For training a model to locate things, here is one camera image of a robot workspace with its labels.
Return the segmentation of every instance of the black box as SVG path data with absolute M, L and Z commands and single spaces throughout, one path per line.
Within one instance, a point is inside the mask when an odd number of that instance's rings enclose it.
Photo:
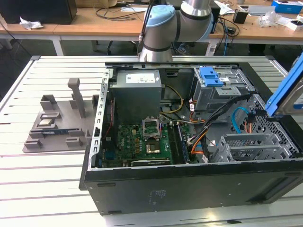
M 9 24 L 28 21 L 68 25 L 77 14 L 75 0 L 0 0 L 0 13 Z
M 244 24 L 246 17 L 248 15 L 248 12 L 245 11 L 235 11 L 235 14 L 233 15 L 233 21 L 236 24 Z

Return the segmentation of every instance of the cardboard box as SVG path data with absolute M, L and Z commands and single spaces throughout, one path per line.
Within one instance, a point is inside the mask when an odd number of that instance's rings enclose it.
M 300 20 L 291 20 L 286 24 L 286 27 L 293 31 L 303 31 L 303 23 Z
M 272 6 L 275 6 L 276 13 L 289 13 L 289 14 L 299 14 L 302 10 L 302 5 L 296 1 L 273 1 Z

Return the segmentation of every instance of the crumpled paper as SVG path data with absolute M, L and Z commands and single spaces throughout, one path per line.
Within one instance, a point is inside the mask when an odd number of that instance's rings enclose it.
M 31 22 L 31 21 L 22 19 L 22 17 L 20 17 L 20 21 L 21 21 L 20 25 L 27 30 L 32 30 L 32 29 L 37 29 L 37 28 L 43 27 L 43 25 L 39 21 Z

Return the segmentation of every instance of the plastic bag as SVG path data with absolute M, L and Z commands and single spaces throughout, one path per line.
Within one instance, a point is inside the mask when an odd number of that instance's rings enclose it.
M 261 27 L 269 27 L 269 26 L 275 26 L 276 22 L 281 18 L 282 16 L 277 14 L 274 11 L 267 12 L 265 16 L 260 16 L 258 18 L 258 24 Z

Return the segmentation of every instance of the yellow cable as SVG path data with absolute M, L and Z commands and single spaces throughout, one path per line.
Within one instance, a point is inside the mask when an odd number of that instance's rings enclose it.
M 181 95 L 179 94 L 179 92 L 176 91 L 176 89 L 174 89 L 172 86 L 166 85 L 166 84 L 165 84 L 165 86 L 168 86 L 170 89 L 172 89 L 174 92 L 176 92 L 176 94 L 180 97 L 180 100 L 181 100 L 181 104 L 180 104 L 180 106 L 179 106 L 178 109 L 176 109 L 176 110 L 171 110 L 171 111 L 167 111 L 167 112 L 160 112 L 161 114 L 162 114 L 162 113 L 163 113 L 163 114 L 169 114 L 169 113 L 172 114 L 172 113 L 175 113 L 175 112 L 179 111 L 179 110 L 182 108 L 182 106 L 183 106 L 183 99 L 182 99 Z

